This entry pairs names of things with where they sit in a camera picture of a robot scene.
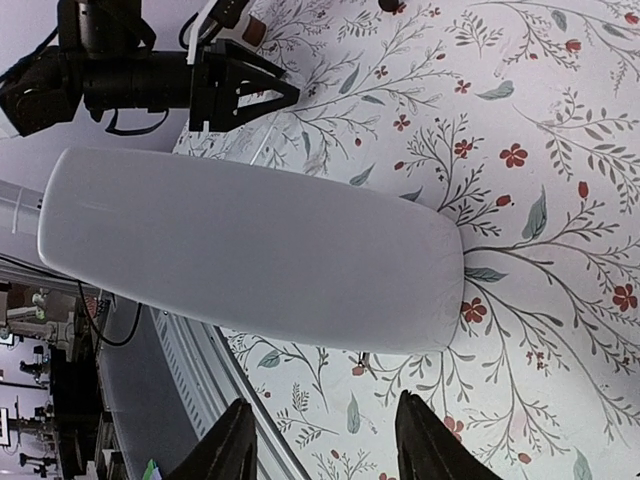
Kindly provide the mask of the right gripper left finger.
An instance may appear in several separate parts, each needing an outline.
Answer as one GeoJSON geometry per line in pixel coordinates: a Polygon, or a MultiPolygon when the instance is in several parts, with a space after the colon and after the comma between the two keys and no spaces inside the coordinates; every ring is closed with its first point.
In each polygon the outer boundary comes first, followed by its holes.
{"type": "Polygon", "coordinates": [[[164,479],[256,480],[257,432],[251,404],[238,398],[164,479]]]}

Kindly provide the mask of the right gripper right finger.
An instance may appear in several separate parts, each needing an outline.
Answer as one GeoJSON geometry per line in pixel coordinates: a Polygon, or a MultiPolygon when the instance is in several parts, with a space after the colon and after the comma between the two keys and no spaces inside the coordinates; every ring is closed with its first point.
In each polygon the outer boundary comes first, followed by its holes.
{"type": "Polygon", "coordinates": [[[499,480],[455,438],[417,394],[398,401],[395,438],[402,480],[499,480]]]}

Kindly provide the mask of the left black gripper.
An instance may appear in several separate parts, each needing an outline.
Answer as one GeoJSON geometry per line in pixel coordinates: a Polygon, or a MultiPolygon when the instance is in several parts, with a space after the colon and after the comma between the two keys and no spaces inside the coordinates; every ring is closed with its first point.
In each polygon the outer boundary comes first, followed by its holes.
{"type": "Polygon", "coordinates": [[[232,40],[224,47],[225,56],[202,52],[193,65],[178,51],[89,61],[83,72],[84,106],[96,121],[106,111],[166,115],[184,109],[192,131],[229,132],[298,102],[300,89],[282,80],[285,69],[232,40]],[[235,91],[233,82],[243,83],[235,91]]]}

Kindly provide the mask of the white metronome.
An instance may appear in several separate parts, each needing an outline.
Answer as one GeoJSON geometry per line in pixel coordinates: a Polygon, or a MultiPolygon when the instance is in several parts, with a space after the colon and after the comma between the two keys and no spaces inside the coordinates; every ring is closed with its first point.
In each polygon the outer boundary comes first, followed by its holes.
{"type": "Polygon", "coordinates": [[[425,206],[238,162],[74,148],[38,225],[44,264],[201,322],[353,351],[441,351],[461,236],[425,206]]]}

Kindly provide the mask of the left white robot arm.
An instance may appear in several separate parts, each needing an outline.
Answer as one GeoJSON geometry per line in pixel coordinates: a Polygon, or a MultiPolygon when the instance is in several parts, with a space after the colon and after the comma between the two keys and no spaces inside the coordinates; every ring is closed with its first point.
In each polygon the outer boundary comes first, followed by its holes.
{"type": "Polygon", "coordinates": [[[192,132],[231,132],[294,106],[283,68],[221,37],[246,18],[245,1],[209,1],[183,25],[178,51],[156,49],[139,1],[60,1],[57,26],[1,76],[1,135],[27,137],[106,112],[189,113],[192,132]]]}

